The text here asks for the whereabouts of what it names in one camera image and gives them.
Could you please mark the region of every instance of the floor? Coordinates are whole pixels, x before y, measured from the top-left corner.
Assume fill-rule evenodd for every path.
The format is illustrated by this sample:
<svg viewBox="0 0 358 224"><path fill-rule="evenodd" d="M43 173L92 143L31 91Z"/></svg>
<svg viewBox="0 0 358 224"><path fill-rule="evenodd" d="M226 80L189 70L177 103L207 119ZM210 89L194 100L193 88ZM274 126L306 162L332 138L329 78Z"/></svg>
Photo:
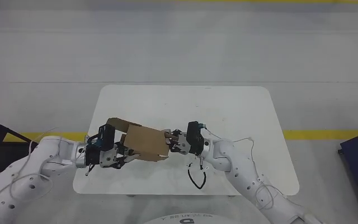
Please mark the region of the floor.
<svg viewBox="0 0 358 224"><path fill-rule="evenodd" d="M340 4L0 0L0 123L85 132L101 89L263 86L282 129L357 129L358 7ZM343 140L287 141L300 182L290 197L327 223L358 222ZM79 195L74 173L16 223L143 223L180 212L268 221L242 197Z"/></svg>

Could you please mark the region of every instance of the table top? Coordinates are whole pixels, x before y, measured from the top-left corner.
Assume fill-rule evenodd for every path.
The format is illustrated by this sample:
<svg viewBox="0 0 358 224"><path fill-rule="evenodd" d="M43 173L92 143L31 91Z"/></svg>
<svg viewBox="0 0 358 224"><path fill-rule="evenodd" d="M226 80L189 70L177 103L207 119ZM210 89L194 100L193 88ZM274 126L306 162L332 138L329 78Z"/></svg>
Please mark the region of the table top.
<svg viewBox="0 0 358 224"><path fill-rule="evenodd" d="M269 92L263 87L125 86L108 85L100 93L88 134L94 135L108 118L118 117L155 129L186 131L197 120L222 138L252 137L253 157L271 183L294 195L299 183ZM215 138L203 130L204 137ZM116 132L116 141L120 139ZM250 141L235 143L250 157ZM73 188L79 194L239 195L221 171L209 169L206 185L198 190L187 175L187 165L198 184L203 179L193 155L169 153L159 162L135 160L121 170L96 166L89 176L78 169Z"/></svg>

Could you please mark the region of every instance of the cardboard box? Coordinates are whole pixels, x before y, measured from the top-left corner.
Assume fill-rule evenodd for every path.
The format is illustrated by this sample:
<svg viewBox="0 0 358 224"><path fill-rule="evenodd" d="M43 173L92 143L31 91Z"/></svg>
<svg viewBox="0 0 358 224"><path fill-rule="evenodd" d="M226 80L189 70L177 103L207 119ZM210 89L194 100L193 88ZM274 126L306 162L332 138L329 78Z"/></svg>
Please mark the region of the cardboard box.
<svg viewBox="0 0 358 224"><path fill-rule="evenodd" d="M134 150L134 153L140 154L136 159L157 162L168 158L168 133L119 118L109 118L107 124L126 133L121 136L121 142L125 147Z"/></svg>

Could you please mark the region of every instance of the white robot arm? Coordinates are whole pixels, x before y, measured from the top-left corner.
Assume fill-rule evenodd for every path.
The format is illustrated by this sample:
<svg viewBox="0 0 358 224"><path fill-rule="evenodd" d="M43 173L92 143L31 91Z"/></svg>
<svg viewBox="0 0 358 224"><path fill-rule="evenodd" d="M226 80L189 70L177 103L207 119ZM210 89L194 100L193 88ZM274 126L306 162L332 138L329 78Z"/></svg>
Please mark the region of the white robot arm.
<svg viewBox="0 0 358 224"><path fill-rule="evenodd" d="M167 133L172 152L197 155L220 171L246 199L253 203L272 224L290 224L301 218L308 224L323 224L312 214L287 200L271 185L255 163L235 149L226 139L204 139L203 124L190 122L186 133L180 130ZM42 197L52 187L51 177L68 169L89 167L120 169L138 155L114 143L114 128L106 124L86 143L74 142L58 136L44 137L33 153L12 163L0 173L0 223L11 223L30 200Z"/></svg>

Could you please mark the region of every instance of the yellow floor line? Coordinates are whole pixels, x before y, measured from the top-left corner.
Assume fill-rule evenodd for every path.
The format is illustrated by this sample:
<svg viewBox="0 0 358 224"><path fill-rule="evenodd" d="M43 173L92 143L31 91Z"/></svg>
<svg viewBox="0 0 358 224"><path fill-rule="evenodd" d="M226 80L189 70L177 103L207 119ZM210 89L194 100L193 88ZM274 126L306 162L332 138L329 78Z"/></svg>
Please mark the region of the yellow floor line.
<svg viewBox="0 0 358 224"><path fill-rule="evenodd" d="M351 139L358 136L358 130L283 130L286 140L332 140ZM35 139L42 133L26 132L21 133L29 139ZM73 141L82 141L87 132L51 132L45 136L62 136ZM5 142L20 142L20 140L7 134Z"/></svg>

